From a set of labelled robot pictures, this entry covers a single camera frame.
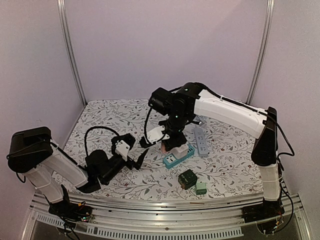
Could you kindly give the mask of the pink plug adapter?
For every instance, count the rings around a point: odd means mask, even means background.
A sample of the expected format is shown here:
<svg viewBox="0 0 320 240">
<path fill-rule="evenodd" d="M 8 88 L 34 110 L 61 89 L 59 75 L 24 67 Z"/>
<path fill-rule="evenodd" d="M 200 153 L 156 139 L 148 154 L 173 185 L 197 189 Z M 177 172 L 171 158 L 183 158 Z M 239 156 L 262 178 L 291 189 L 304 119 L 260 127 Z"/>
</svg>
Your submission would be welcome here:
<svg viewBox="0 0 320 240">
<path fill-rule="evenodd" d="M 162 142 L 161 143 L 161 148 L 160 148 L 160 150 L 161 150 L 161 152 L 163 153 L 163 154 L 166 154 L 168 151 L 166 150 L 166 146 L 165 146 L 165 144 Z"/>
</svg>

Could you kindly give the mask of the teal power strip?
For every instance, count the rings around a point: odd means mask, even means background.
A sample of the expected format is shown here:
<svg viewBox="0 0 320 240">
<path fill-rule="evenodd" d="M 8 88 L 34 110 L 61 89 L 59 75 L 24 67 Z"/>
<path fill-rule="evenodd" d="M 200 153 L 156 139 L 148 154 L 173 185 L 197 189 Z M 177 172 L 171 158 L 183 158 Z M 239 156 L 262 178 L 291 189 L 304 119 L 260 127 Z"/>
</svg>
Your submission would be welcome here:
<svg viewBox="0 0 320 240">
<path fill-rule="evenodd" d="M 192 157 L 195 153 L 195 148 L 190 144 L 183 144 L 180 147 L 173 148 L 162 160 L 162 163 L 167 169 L 171 169 L 180 164 L 184 160 Z"/>
</svg>

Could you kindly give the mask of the white cube socket adapter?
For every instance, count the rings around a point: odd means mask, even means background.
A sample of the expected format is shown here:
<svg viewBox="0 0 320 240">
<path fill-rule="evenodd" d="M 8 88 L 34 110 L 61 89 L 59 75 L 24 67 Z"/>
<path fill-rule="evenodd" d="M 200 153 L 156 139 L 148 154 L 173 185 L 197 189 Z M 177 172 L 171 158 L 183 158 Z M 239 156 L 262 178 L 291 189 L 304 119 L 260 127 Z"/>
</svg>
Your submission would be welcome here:
<svg viewBox="0 0 320 240">
<path fill-rule="evenodd" d="M 180 147 L 173 148 L 171 153 L 174 155 L 176 159 L 181 159 L 187 155 L 188 150 L 189 146 L 187 144 L 183 144 Z"/>
</svg>

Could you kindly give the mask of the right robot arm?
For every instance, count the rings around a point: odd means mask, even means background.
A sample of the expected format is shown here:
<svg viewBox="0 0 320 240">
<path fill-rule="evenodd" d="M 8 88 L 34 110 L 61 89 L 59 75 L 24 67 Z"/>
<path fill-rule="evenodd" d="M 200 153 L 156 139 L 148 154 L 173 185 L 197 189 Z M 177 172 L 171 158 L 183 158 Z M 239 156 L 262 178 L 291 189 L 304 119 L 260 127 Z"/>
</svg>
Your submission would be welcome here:
<svg viewBox="0 0 320 240">
<path fill-rule="evenodd" d="M 196 116 L 218 120 L 252 136 L 255 142 L 251 160 L 259 167 L 265 201 L 258 213 L 262 218 L 269 218 L 278 210 L 282 190 L 277 160 L 280 127 L 275 108 L 249 106 L 219 95 L 200 82 L 188 82 L 173 90 L 159 87 L 151 94 L 148 106 L 168 119 L 150 131 L 143 131 L 140 145 L 144 148 L 162 142 L 168 152 L 185 144 L 183 130 Z"/>
</svg>

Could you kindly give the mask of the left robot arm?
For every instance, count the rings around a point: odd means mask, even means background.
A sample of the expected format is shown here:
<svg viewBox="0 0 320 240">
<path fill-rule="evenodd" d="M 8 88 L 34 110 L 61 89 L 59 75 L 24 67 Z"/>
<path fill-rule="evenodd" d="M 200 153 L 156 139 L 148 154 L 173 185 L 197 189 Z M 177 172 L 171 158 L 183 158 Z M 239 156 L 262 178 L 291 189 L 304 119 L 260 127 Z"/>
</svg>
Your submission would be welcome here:
<svg viewBox="0 0 320 240">
<path fill-rule="evenodd" d="M 141 168 L 147 151 L 137 160 L 132 159 L 129 152 L 135 142 L 130 133 L 116 133 L 111 139 L 111 157 L 104 150 L 94 150 L 86 154 L 86 165 L 82 166 L 59 147 L 52 139 L 51 130 L 43 126 L 14 133 L 6 158 L 13 172 L 28 179 L 50 203 L 55 204 L 63 217 L 70 217 L 75 211 L 74 205 L 67 200 L 67 190 L 54 180 L 52 173 L 61 175 L 81 193 L 91 194 L 103 185 L 107 186 L 123 168 Z"/>
</svg>

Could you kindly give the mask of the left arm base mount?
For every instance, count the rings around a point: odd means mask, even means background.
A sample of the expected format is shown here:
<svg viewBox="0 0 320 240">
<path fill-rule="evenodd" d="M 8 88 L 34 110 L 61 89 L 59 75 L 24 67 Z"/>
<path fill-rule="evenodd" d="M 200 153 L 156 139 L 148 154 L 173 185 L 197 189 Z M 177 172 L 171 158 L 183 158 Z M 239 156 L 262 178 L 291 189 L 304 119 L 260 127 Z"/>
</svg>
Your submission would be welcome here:
<svg viewBox="0 0 320 240">
<path fill-rule="evenodd" d="M 50 203 L 48 212 L 64 220 L 87 222 L 92 216 L 93 208 L 86 205 L 84 201 L 72 203 L 63 200 L 57 203 Z"/>
</svg>

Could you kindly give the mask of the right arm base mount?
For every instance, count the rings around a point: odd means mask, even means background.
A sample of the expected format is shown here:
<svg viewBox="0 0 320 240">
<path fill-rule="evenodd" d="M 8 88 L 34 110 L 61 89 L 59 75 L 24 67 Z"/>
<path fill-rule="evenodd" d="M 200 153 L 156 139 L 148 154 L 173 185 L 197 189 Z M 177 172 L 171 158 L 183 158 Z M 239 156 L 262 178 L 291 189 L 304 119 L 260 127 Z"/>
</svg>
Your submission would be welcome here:
<svg viewBox="0 0 320 240">
<path fill-rule="evenodd" d="M 257 229 L 263 235 L 274 234 L 284 223 L 285 213 L 281 200 L 267 201 L 241 208 L 241 217 L 245 223 L 256 222 Z"/>
</svg>

